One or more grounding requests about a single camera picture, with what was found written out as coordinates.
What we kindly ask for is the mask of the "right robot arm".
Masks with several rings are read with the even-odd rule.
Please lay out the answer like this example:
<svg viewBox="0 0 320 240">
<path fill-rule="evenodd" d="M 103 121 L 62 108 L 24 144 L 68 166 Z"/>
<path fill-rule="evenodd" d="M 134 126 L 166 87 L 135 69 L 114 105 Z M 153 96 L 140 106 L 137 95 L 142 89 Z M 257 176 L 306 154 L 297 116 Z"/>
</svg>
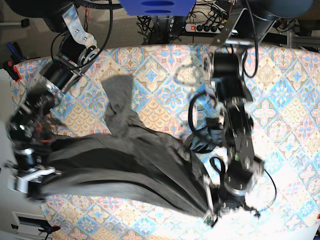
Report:
<svg viewBox="0 0 320 240">
<path fill-rule="evenodd" d="M 17 171 L 12 176 L 14 183 L 27 184 L 56 171 L 43 164 L 45 141 L 37 136 L 41 120 L 55 107 L 56 96 L 67 92 L 102 51 L 94 36 L 83 27 L 77 9 L 112 10 L 113 6 L 88 0 L 8 0 L 6 3 L 16 14 L 41 18 L 51 31 L 64 35 L 57 56 L 40 71 L 40 79 L 26 91 L 6 124 L 17 162 L 7 162 L 6 167 Z"/>
</svg>

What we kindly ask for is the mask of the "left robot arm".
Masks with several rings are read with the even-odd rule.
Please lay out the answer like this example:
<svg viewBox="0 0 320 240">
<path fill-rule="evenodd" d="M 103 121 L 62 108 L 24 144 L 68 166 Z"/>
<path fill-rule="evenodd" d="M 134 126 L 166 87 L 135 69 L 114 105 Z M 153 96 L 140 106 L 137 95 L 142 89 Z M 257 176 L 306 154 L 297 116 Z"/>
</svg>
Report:
<svg viewBox="0 0 320 240">
<path fill-rule="evenodd" d="M 258 49 L 279 15 L 274 12 L 277 2 L 266 0 L 240 0 L 230 11 L 226 25 L 211 45 L 214 51 L 203 58 L 203 69 L 211 82 L 211 89 L 197 93 L 188 108 L 188 125 L 191 136 L 187 146 L 196 154 L 208 154 L 216 148 L 227 151 L 227 161 L 218 156 L 210 159 L 212 168 L 219 176 L 219 184 L 203 175 L 208 211 L 206 221 L 217 220 L 221 213 L 237 209 L 260 217 L 261 210 L 246 203 L 262 175 L 268 173 L 265 162 L 255 154 L 252 117 L 246 112 L 246 104 L 253 101 L 246 86 L 248 72 L 245 62 L 248 49 Z M 208 118 L 206 125 L 195 128 L 193 107 L 196 101 L 210 97 L 220 108 L 217 118 Z"/>
</svg>

